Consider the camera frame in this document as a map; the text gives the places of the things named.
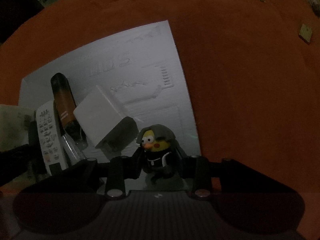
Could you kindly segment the yellow duck figurine black hoodie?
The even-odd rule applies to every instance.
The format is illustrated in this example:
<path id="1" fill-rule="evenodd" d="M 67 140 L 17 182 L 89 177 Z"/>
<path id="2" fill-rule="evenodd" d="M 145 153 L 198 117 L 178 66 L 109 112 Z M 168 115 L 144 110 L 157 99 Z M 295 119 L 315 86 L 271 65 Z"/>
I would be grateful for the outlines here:
<path id="1" fill-rule="evenodd" d="M 136 143 L 135 167 L 149 176 L 152 185 L 179 175 L 187 155 L 171 129 L 161 124 L 144 127 Z"/>

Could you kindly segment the brown black spray bottle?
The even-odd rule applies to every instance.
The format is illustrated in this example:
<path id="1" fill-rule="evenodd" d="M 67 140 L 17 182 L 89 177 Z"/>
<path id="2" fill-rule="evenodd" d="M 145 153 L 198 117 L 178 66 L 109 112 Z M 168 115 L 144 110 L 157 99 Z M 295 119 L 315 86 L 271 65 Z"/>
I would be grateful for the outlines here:
<path id="1" fill-rule="evenodd" d="M 61 124 L 66 133 L 74 141 L 82 139 L 81 127 L 74 115 L 76 104 L 67 78 L 62 73 L 56 73 L 50 80 L 54 101 Z"/>

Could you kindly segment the clear plastic pen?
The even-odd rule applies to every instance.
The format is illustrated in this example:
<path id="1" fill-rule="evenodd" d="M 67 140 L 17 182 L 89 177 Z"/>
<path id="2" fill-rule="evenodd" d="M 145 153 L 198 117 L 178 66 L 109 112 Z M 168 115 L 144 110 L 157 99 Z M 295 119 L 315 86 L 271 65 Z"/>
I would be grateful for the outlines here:
<path id="1" fill-rule="evenodd" d="M 81 160 L 86 159 L 85 155 L 80 150 L 80 148 L 78 148 L 75 141 L 67 133 L 61 136 L 61 144 L 63 145 L 63 148 L 68 155 L 72 165 L 75 165 Z"/>

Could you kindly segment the white card box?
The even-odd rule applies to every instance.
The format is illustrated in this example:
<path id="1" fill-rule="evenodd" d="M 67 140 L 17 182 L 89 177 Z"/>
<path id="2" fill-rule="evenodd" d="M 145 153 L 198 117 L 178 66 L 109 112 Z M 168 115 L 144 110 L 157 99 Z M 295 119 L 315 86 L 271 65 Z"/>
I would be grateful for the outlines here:
<path id="1" fill-rule="evenodd" d="M 99 85 L 91 90 L 73 113 L 94 148 L 108 153 L 121 152 L 139 133 L 134 118 Z"/>

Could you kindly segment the white remote control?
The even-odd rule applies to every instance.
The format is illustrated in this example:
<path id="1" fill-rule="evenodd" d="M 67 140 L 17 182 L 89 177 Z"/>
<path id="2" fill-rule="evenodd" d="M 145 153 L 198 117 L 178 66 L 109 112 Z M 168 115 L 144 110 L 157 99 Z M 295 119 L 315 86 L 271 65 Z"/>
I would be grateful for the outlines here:
<path id="1" fill-rule="evenodd" d="M 48 101 L 36 111 L 37 131 L 46 170 L 50 176 L 68 167 L 54 101 Z"/>

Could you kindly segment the red tablecloth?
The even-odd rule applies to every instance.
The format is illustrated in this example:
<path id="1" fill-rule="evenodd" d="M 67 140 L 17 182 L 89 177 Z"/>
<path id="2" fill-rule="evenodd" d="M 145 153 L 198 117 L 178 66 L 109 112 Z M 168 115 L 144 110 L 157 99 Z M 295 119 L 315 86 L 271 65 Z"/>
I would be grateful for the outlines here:
<path id="1" fill-rule="evenodd" d="M 294 188 L 319 239 L 319 19 L 306 0 L 59 0 L 1 46 L 1 102 L 21 79 L 104 36 L 168 20 L 200 146 Z M 312 29 L 309 44 L 299 37 Z"/>

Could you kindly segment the small cardboard scrap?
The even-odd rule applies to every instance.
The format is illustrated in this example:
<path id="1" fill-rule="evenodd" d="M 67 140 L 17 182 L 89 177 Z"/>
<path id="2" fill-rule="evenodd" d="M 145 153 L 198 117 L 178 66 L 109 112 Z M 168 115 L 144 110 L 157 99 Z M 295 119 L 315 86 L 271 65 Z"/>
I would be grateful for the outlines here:
<path id="1" fill-rule="evenodd" d="M 312 29 L 306 25 L 302 24 L 300 31 L 299 31 L 299 37 L 307 44 L 310 43 L 311 37 L 312 37 Z"/>

